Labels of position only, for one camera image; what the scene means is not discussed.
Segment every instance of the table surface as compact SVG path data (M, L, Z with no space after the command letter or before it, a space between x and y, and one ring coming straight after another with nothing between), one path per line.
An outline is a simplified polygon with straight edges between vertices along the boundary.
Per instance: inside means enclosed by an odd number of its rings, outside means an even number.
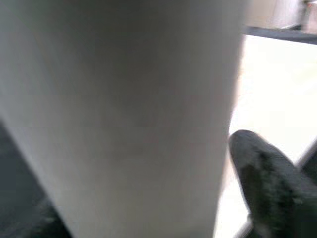
M317 137L317 46L245 36L237 81L229 133L252 130L297 163ZM227 156L214 237L235 237L247 214Z

